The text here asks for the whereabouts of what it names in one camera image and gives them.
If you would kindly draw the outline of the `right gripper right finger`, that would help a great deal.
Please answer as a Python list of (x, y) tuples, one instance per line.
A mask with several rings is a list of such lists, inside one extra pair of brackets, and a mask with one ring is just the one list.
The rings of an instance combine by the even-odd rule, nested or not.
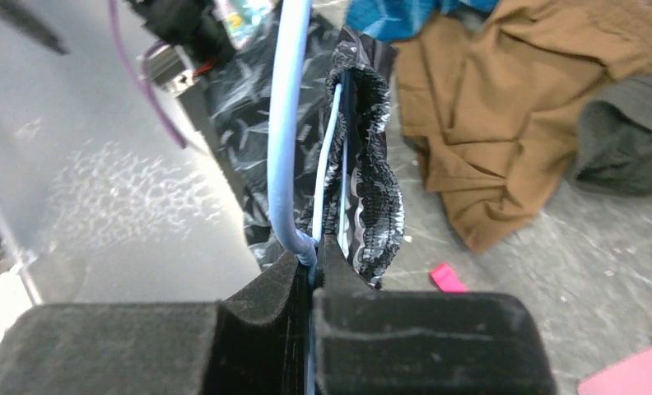
[(512, 295), (376, 290), (336, 237), (313, 294), (320, 394), (554, 394), (543, 340)]

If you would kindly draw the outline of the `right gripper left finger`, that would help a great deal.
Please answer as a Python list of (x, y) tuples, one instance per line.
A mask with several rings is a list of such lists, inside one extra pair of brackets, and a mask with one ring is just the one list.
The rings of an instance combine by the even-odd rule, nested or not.
[(302, 394), (307, 269), (286, 253), (226, 300), (48, 304), (0, 344), (0, 394)]

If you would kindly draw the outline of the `dark leaf print shorts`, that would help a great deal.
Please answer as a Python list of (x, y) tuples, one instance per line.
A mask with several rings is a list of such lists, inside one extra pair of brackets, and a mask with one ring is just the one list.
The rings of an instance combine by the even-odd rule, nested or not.
[[(284, 251), (269, 220), (266, 163), (279, 16), (279, 11), (265, 16), (248, 43), (211, 78), (205, 93), (217, 150), (244, 185), (240, 201), (246, 241), (264, 269)], [(346, 233), (347, 261), (375, 287), (394, 260), (404, 231), (403, 195), (387, 161), (385, 133), (396, 55), (391, 45), (350, 26), (337, 28), (319, 14), (310, 18), (296, 123), (296, 227), (311, 230), (333, 91), (339, 77), (348, 75), (352, 88), (343, 93), (324, 170), (323, 231)]]

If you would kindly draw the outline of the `blue wire hanger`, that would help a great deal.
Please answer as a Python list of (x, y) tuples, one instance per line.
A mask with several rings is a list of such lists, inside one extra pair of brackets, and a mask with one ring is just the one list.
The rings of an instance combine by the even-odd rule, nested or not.
[(322, 236), (325, 175), (331, 142), (338, 124), (338, 110), (347, 79), (330, 92), (335, 94), (324, 137), (316, 177), (312, 235), (296, 228), (294, 218), (294, 160), (297, 111), (303, 76), (311, 1), (284, 1), (279, 19), (272, 70), (268, 120), (268, 209), (272, 228), (281, 245), (308, 268), (317, 267), (316, 246)]

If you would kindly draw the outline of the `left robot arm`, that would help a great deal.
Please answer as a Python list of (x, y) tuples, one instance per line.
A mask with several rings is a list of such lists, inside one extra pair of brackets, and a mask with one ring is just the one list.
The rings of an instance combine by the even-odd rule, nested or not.
[(144, 26), (167, 44), (181, 46), (195, 62), (228, 63), (236, 49), (211, 0), (131, 1)]

